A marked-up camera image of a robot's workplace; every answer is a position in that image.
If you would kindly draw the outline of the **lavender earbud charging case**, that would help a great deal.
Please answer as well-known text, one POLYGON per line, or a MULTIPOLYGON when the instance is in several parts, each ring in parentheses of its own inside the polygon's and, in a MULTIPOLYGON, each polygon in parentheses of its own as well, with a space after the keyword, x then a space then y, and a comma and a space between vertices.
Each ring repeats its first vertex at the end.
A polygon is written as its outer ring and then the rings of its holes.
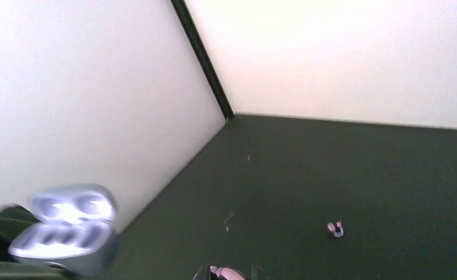
POLYGON ((63 268, 81 277, 102 273, 117 253, 117 203, 95 183, 67 184, 28 196, 38 222, 11 242, 8 253, 28 265, 63 268))

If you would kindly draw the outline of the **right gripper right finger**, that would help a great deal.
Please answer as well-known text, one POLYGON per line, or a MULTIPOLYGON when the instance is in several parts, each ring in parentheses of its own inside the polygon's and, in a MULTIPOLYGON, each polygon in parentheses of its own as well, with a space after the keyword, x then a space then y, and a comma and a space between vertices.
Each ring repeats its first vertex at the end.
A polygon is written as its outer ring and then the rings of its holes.
POLYGON ((260 265, 252 265, 251 280, 269 280, 269 277, 260 265))

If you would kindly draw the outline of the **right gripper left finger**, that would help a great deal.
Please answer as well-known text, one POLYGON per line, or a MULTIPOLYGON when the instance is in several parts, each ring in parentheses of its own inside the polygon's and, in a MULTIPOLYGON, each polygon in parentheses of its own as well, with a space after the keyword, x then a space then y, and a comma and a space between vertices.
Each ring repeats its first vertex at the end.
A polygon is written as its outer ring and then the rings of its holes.
POLYGON ((210 266, 201 266, 194 275, 193 280, 212 280, 210 266))

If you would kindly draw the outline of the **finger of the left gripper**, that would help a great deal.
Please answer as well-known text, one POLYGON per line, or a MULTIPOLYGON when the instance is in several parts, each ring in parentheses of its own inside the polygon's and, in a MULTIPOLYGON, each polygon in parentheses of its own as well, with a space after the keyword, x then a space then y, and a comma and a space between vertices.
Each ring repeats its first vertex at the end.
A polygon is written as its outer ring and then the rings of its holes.
POLYGON ((39 267, 16 262, 0 262, 0 280, 71 280, 69 272, 53 267, 39 267))
POLYGON ((8 247, 25 229, 38 219, 20 205, 6 205, 0 208, 0 261, 13 261, 8 247))

